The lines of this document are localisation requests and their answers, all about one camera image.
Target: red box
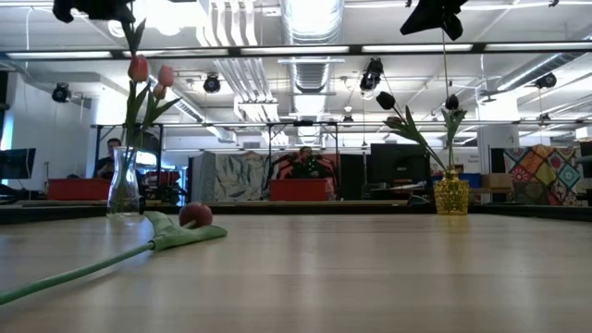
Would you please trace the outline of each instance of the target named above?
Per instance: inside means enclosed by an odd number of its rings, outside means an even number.
[[[111,181],[105,179],[49,179],[49,200],[107,200]]]
[[[326,201],[326,179],[271,180],[271,201]]]

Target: computer monitor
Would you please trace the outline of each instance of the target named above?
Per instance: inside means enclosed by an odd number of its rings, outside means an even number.
[[[0,151],[0,179],[30,179],[35,148]]]
[[[373,143],[370,145],[371,182],[428,181],[429,155],[418,144]]]

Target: clear glass vase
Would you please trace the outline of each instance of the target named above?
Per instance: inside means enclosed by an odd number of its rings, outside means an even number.
[[[114,159],[115,173],[109,188],[107,216],[115,219],[138,216],[140,192],[136,178],[136,151],[125,147],[116,148]]]

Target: pink tulip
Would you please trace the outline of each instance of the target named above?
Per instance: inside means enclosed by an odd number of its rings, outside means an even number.
[[[173,68],[165,65],[160,67],[160,71],[158,72],[158,83],[165,87],[170,87],[173,85],[174,79],[175,72],[173,72]]]
[[[165,99],[167,96],[167,87],[158,82],[158,84],[156,84],[154,87],[153,94],[156,99]]]
[[[135,55],[129,62],[128,76],[134,82],[148,80],[148,60],[143,55]]]

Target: yellow glass vase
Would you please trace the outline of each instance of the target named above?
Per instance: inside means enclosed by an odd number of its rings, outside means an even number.
[[[444,178],[434,186],[436,210],[440,215],[466,215],[469,209],[469,182],[459,180],[454,170],[446,171]]]

